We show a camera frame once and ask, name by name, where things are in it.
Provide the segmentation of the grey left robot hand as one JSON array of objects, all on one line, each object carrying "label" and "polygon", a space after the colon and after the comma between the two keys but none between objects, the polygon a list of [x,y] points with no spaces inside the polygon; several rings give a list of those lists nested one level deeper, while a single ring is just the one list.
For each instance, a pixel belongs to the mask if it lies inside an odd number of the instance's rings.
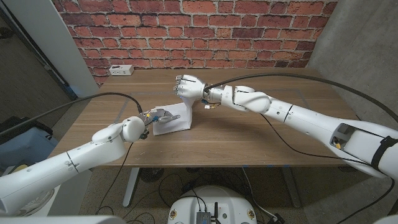
[{"label": "grey left robot hand", "polygon": [[169,123],[173,120],[179,119],[180,115],[173,115],[171,112],[164,109],[151,109],[149,111],[142,112],[138,115],[138,117],[143,120],[145,126],[148,126],[152,123],[160,123],[165,124]]}]

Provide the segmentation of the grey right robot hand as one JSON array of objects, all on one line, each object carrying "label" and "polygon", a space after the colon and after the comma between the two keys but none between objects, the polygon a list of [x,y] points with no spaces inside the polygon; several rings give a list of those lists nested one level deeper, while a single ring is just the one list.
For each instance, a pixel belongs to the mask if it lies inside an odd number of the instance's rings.
[{"label": "grey right robot hand", "polygon": [[184,98],[201,99],[208,94],[205,92],[206,83],[192,75],[177,75],[174,92]]}]

